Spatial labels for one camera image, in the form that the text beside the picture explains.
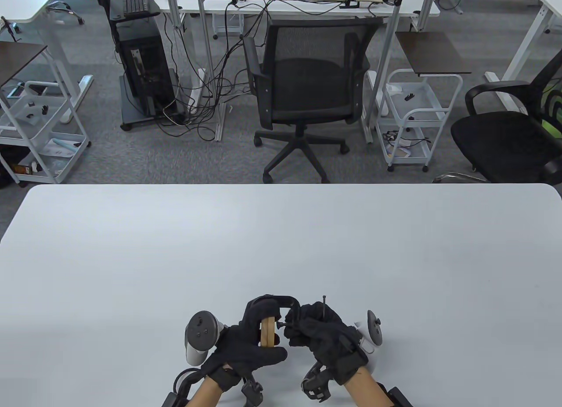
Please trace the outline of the person's right hand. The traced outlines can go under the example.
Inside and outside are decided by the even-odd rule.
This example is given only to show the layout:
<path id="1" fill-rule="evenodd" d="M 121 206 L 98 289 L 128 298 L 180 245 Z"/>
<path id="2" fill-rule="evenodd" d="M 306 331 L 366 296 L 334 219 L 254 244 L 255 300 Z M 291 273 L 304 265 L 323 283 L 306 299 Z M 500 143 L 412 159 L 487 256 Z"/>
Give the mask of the person's right hand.
<path id="1" fill-rule="evenodd" d="M 346 384 L 368 363 L 360 347 L 358 331 L 321 301 L 301 306 L 298 320 L 290 311 L 285 317 L 285 338 L 293 347 L 308 347 L 339 385 Z"/>

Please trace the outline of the person's left hand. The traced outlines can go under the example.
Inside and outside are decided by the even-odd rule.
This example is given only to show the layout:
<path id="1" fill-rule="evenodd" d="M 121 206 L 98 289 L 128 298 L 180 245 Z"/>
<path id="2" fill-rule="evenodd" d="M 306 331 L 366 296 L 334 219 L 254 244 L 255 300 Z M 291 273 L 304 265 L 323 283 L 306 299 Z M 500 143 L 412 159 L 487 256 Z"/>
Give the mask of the person's left hand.
<path id="1" fill-rule="evenodd" d="M 268 317 L 281 317 L 276 300 L 268 297 L 249 303 L 241 321 L 223 333 L 216 349 L 203 363 L 201 373 L 213 380 L 221 391 L 230 390 L 261 367 L 287 359 L 288 353 L 283 347 L 259 346 L 261 321 Z"/>

